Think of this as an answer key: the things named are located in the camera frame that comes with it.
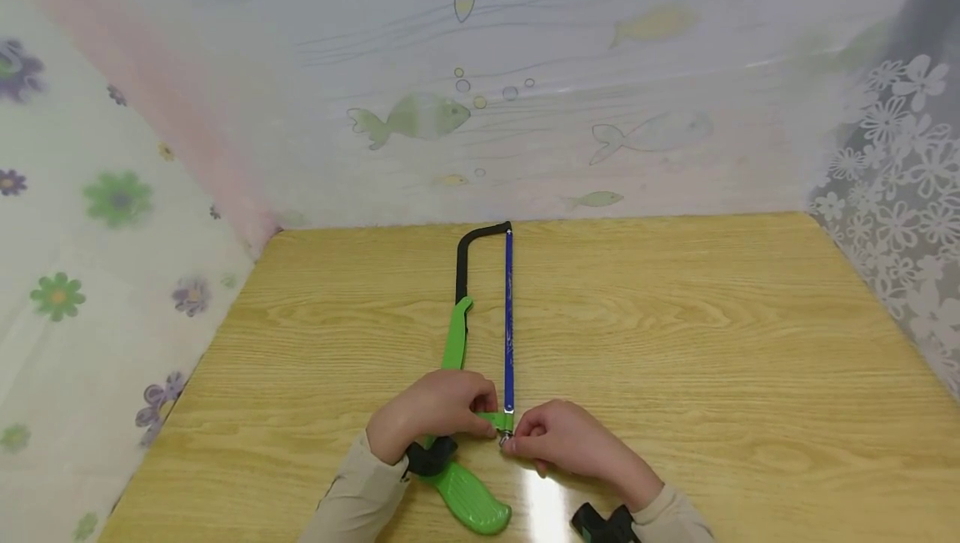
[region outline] person's right hand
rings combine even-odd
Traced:
[[[626,443],[580,405],[555,399],[524,413],[504,453],[534,460],[545,475],[549,462],[573,474],[599,479],[617,489],[637,511],[652,503],[663,481]]]

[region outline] green flower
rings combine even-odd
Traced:
[[[152,193],[150,187],[141,183],[134,172],[103,173],[96,184],[83,189],[83,196],[92,202],[87,215],[94,219],[106,219],[110,228],[133,224],[149,212],[152,209]]]
[[[25,424],[9,425],[0,436],[0,447],[12,454],[27,446],[30,442],[30,429]]]
[[[59,322],[64,315],[77,315],[77,305],[87,301],[80,292],[80,281],[71,281],[63,272],[57,272],[54,278],[44,276],[39,280],[40,288],[30,293],[33,301],[40,302],[37,311],[50,314],[50,320]]]
[[[97,529],[97,514],[92,511],[83,514],[83,518],[78,520],[77,528],[73,532],[73,540],[80,542],[86,541],[90,538],[90,535],[93,535],[93,532]]]

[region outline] wood grain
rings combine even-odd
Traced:
[[[353,436],[440,365],[472,225],[274,238],[103,543],[293,542]],[[718,540],[955,541],[960,411],[801,214],[514,224],[518,410],[586,405]],[[503,239],[470,248],[467,367],[500,381]],[[589,482],[494,444],[460,461],[512,504],[503,541],[574,541]],[[473,541],[411,487],[389,542]]]

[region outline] green handle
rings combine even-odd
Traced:
[[[443,370],[463,370],[467,357],[467,312],[473,307],[473,299],[463,297],[453,306],[450,328],[447,330],[447,346],[443,348]]]
[[[510,523],[510,505],[501,504],[472,472],[455,461],[435,477],[421,480],[433,485],[457,520],[479,535],[496,535]]]
[[[476,413],[487,422],[493,424],[493,427],[497,428],[500,433],[503,433],[503,431],[507,431],[507,433],[513,432],[512,413],[503,411],[478,411]]]

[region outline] pink wall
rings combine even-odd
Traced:
[[[216,86],[222,74],[204,57],[196,33],[183,21],[147,19],[132,0],[33,1],[122,90],[259,254],[277,225],[259,184],[252,181],[253,171],[217,128],[216,114],[204,111],[203,93],[216,95],[229,83]],[[195,82],[214,84],[202,92],[191,86]]]

